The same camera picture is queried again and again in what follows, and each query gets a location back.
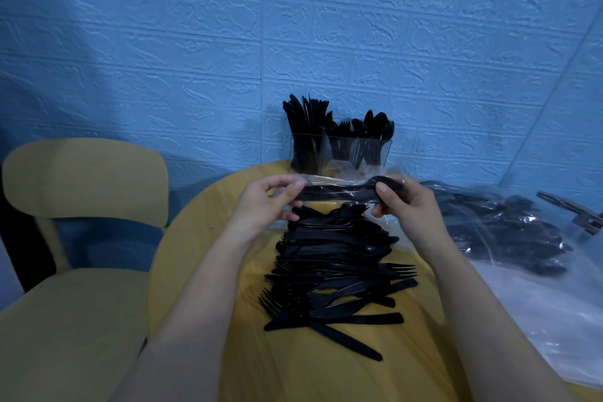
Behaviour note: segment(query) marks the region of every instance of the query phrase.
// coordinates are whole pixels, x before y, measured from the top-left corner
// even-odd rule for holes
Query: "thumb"
[[[385,205],[387,205],[394,214],[399,215],[404,211],[405,207],[408,207],[408,204],[400,199],[398,194],[393,192],[385,183],[378,181],[375,185],[375,189],[381,200],[385,202]]]
[[[297,195],[302,192],[303,187],[306,185],[306,181],[303,179],[297,180],[290,183],[284,190],[276,197],[276,202],[279,207],[283,208],[288,203],[295,200]]]

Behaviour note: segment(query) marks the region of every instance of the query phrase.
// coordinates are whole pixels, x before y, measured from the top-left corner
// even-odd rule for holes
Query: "left hand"
[[[293,201],[306,185],[306,181],[298,175],[274,175],[250,181],[239,196],[236,208],[228,227],[239,235],[257,238],[276,219],[297,221],[298,215],[283,210],[285,205],[301,207],[299,200]],[[284,186],[278,196],[268,196],[272,188]]]

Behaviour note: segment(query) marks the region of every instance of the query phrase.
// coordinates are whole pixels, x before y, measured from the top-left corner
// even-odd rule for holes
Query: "round wooden table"
[[[286,161],[238,171],[201,192],[171,223],[151,267],[150,337],[224,228],[245,184],[281,173],[288,173]],[[263,276],[273,268],[274,246],[282,234],[282,230],[268,230],[241,266],[224,347],[221,401],[471,400],[463,367],[444,324],[433,273],[411,249],[398,247],[387,258],[417,265],[419,286],[393,295],[395,311],[404,316],[404,324],[335,326],[379,351],[383,362],[352,353],[308,328],[266,333],[263,326],[269,317],[257,298],[267,286]],[[372,304],[362,313],[391,311]],[[571,387],[583,400],[603,400],[597,391]]]

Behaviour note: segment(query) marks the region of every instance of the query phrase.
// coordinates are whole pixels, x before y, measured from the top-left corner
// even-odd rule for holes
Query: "chair backrest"
[[[165,226],[168,170],[159,153],[109,139],[34,141],[3,164],[4,195],[29,215],[100,216]]]

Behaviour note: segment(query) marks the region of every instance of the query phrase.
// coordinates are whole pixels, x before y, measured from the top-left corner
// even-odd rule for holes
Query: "clear acrylic holder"
[[[292,133],[290,172],[322,177],[367,176],[385,167],[391,140]]]

